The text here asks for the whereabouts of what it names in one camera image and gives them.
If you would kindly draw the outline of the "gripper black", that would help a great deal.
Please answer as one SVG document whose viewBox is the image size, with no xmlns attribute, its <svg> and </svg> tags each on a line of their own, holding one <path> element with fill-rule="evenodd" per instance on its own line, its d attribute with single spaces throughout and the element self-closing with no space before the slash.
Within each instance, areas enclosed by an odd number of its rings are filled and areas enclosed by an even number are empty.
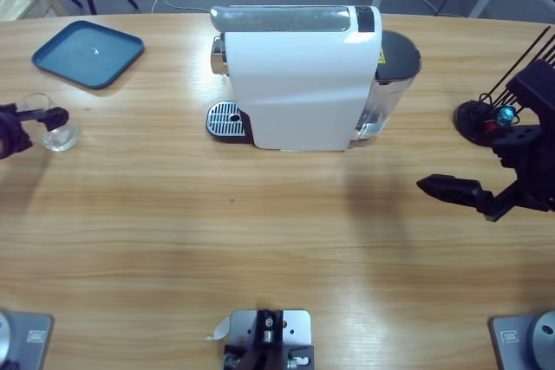
<svg viewBox="0 0 555 370">
<path fill-rule="evenodd" d="M 475 179 L 432 174 L 416 182 L 428 196 L 449 204 L 474 208 L 496 222 L 514 206 L 554 211 L 554 139 L 541 135 L 540 125 L 515 125 L 493 130 L 491 148 L 516 180 L 494 196 Z"/>
<path fill-rule="evenodd" d="M 50 109 L 33 109 L 17 111 L 16 104 L 1 106 L 1 159 L 7 159 L 15 153 L 21 153 L 33 146 L 23 128 L 25 121 L 36 121 L 53 131 L 64 126 L 69 120 L 69 112 L 62 107 Z"/>
</svg>

